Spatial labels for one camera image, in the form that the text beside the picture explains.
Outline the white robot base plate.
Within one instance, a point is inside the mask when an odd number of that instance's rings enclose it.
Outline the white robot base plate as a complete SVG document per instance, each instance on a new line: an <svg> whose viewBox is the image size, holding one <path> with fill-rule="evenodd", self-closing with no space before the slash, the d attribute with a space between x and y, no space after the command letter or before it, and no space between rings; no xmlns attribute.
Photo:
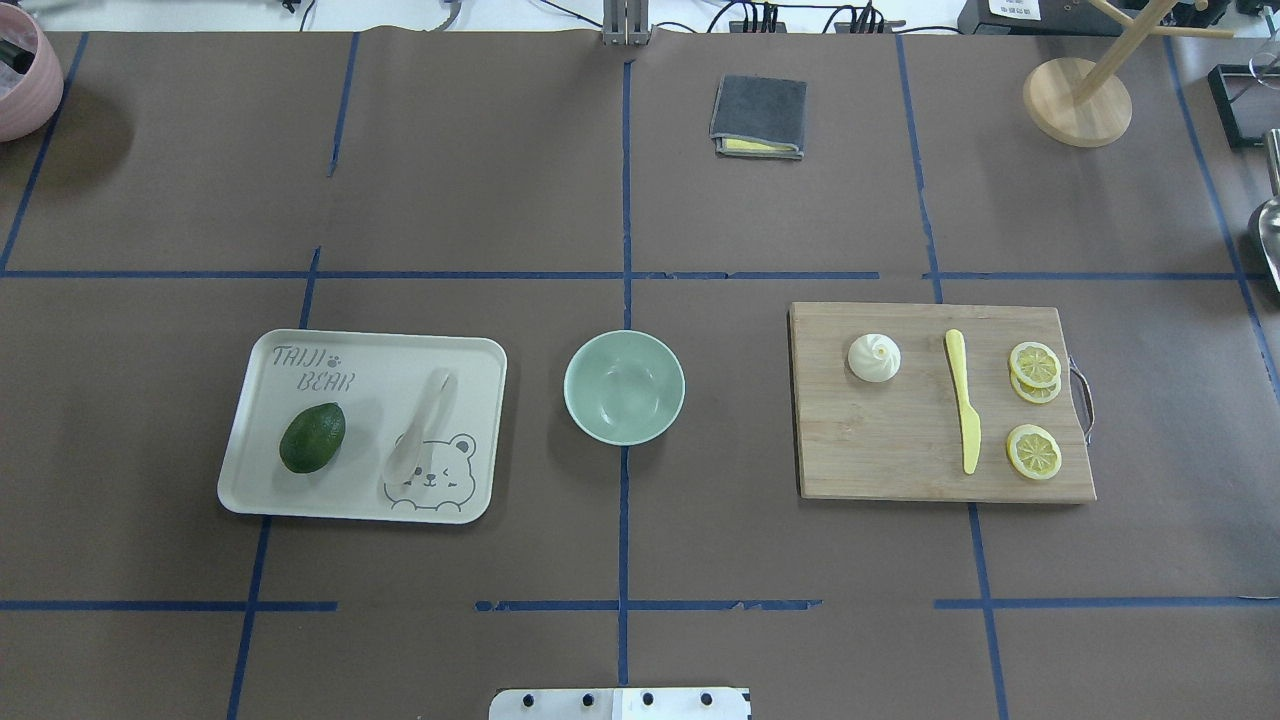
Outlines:
<svg viewBox="0 0 1280 720"><path fill-rule="evenodd" d="M751 719L750 691L713 687L532 688L498 692L489 719Z"/></svg>

